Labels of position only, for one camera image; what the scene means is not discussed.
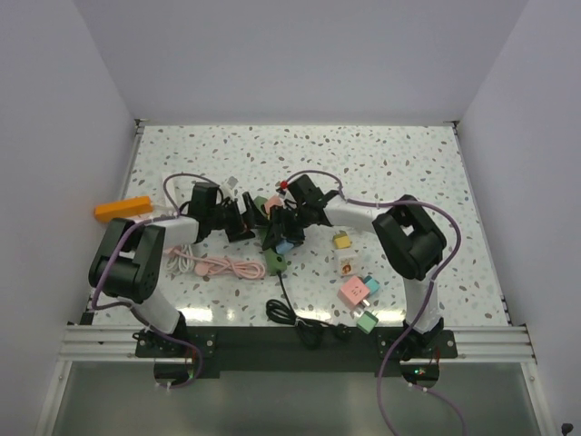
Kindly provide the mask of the green power strip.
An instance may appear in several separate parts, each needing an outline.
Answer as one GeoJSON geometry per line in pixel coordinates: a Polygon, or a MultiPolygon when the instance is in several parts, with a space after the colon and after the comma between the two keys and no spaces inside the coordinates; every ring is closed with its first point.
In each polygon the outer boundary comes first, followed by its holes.
{"type": "MultiPolygon", "coordinates": [[[[266,204],[267,199],[262,196],[256,196],[253,201],[258,208],[261,208],[266,204]]],[[[266,228],[258,228],[258,235],[262,244],[266,236],[266,228]]],[[[278,273],[284,273],[287,270],[288,265],[284,255],[277,254],[272,248],[269,250],[263,249],[262,254],[266,264],[266,272],[269,276],[275,276],[278,273]]]]}

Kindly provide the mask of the yellow small plug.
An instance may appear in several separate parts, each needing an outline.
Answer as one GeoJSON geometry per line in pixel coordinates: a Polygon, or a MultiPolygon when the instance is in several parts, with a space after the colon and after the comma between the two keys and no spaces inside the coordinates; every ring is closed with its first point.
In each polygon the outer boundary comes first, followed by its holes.
{"type": "Polygon", "coordinates": [[[344,231],[335,233],[332,241],[337,250],[348,249],[352,245],[349,235],[344,231]]]}

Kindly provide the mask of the white power strip cartoon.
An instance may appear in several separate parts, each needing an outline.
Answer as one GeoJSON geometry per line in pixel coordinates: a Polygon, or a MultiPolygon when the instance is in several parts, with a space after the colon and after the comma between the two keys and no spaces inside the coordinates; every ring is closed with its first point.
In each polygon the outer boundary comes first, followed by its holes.
{"type": "Polygon", "coordinates": [[[358,253],[351,249],[338,249],[334,252],[337,271],[341,276],[353,275],[357,272],[359,266],[358,253]]]}

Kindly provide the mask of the pink cube plug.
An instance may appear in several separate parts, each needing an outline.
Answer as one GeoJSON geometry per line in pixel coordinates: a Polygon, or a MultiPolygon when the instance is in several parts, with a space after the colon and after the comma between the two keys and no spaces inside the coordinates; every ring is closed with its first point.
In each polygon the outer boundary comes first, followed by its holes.
{"type": "Polygon", "coordinates": [[[353,276],[341,285],[338,298],[350,310],[369,307],[370,288],[359,277],[353,276]]]}

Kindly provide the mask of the teal plug adapter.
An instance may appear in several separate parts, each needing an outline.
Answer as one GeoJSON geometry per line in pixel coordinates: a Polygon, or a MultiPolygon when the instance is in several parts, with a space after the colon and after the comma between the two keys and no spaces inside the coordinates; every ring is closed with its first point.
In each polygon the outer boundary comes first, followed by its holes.
{"type": "Polygon", "coordinates": [[[371,277],[369,275],[363,279],[363,283],[369,289],[369,296],[374,295],[380,289],[380,283],[376,279],[374,279],[373,277],[371,277]]]}

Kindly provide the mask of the green plug adapter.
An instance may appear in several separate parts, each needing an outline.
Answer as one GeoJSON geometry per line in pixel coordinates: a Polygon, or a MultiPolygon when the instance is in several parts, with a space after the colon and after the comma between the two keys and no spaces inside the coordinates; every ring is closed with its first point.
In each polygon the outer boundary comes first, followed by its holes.
{"type": "Polygon", "coordinates": [[[356,322],[356,326],[359,330],[365,334],[371,334],[371,332],[376,328],[379,323],[379,319],[369,311],[362,311],[359,313],[359,317],[356,322]]]}

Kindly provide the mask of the orange power strip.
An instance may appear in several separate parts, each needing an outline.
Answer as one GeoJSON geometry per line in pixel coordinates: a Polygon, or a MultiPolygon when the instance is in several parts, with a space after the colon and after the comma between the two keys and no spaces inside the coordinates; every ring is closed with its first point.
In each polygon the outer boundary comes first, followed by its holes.
{"type": "Polygon", "coordinates": [[[150,197],[140,196],[99,204],[94,208],[94,218],[99,223],[109,223],[115,218],[129,218],[152,211],[153,204],[150,197]]]}

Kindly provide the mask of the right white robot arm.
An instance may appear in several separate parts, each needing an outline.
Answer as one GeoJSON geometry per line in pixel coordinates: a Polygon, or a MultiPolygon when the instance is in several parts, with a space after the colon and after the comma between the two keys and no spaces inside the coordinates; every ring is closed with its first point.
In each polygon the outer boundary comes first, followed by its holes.
{"type": "Polygon", "coordinates": [[[443,318],[437,303],[435,274],[443,263],[447,240],[412,195],[390,205],[346,199],[340,190],[323,192],[308,175],[281,185],[289,202],[273,205],[262,225],[263,249],[278,251],[284,243],[299,246],[312,225],[350,227],[377,236],[391,268],[403,279],[406,298],[404,335],[407,351],[426,356],[437,345],[443,318]]]}

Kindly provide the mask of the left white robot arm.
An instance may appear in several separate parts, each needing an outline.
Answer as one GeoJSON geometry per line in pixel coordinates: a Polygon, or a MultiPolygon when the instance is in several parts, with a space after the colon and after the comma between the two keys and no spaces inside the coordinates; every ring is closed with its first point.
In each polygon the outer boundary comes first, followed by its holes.
{"type": "Polygon", "coordinates": [[[158,290],[165,251],[202,242],[213,231],[224,231],[229,242],[251,239],[266,226],[265,215],[248,193],[244,207],[215,183],[196,183],[186,210],[136,222],[113,218],[94,256],[88,281],[94,288],[91,309],[122,306],[157,333],[156,345],[168,356],[188,345],[185,318],[158,290]]]}

